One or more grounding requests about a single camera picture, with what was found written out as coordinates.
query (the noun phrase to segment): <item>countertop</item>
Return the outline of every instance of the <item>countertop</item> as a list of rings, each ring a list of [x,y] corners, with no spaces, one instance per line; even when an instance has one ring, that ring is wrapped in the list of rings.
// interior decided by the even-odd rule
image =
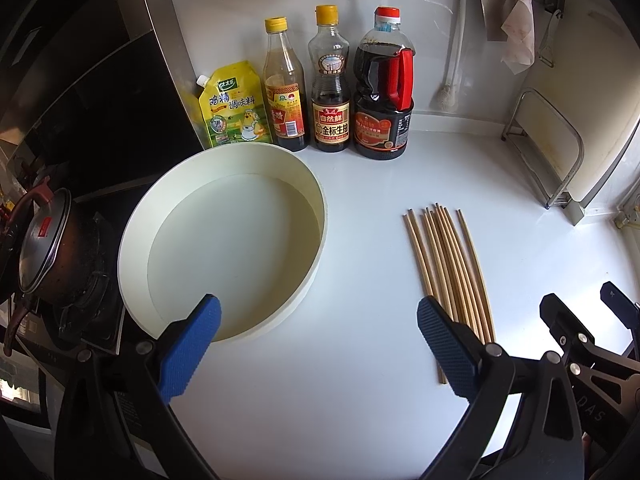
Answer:
[[[249,341],[210,346],[171,406],[203,456],[232,480],[417,478],[466,409],[438,384],[415,320],[422,286],[402,215],[461,208],[478,250],[497,340],[509,354],[559,351],[538,316],[556,293],[598,345],[628,331],[600,303],[603,282],[640,298],[610,222],[572,227],[545,210],[522,163],[496,137],[412,132],[405,154],[299,153],[328,203],[328,234],[307,297]],[[488,451],[503,443],[510,399]]]

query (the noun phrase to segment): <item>barcode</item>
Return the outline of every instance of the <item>barcode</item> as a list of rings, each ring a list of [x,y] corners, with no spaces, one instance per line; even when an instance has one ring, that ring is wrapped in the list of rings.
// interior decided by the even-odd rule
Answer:
[[[296,121],[287,121],[284,123],[287,129],[287,137],[297,137],[298,136],[298,127],[296,126]]]

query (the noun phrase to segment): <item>cartoon chicken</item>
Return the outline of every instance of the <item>cartoon chicken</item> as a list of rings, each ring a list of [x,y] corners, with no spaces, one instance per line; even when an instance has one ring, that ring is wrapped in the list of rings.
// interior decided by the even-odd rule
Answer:
[[[242,140],[255,140],[262,134],[264,128],[258,119],[258,114],[251,110],[251,108],[244,111],[244,118],[242,119]]]

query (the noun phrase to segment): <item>white cutting board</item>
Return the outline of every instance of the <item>white cutting board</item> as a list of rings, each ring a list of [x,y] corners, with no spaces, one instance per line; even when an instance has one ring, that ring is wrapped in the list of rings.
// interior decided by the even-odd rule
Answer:
[[[591,0],[566,0],[553,51],[555,66],[536,60],[524,86],[549,99],[584,141],[584,162],[568,186],[580,201],[615,160],[640,116],[640,49],[615,13]],[[531,95],[516,119],[564,178],[578,154],[571,133]]]

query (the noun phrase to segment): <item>towel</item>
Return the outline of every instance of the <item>towel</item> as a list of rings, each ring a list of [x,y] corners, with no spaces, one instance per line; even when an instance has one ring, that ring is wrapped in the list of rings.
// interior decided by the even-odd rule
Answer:
[[[526,70],[536,60],[533,8],[531,0],[517,0],[502,24],[507,34],[507,45],[502,60],[514,74]]]

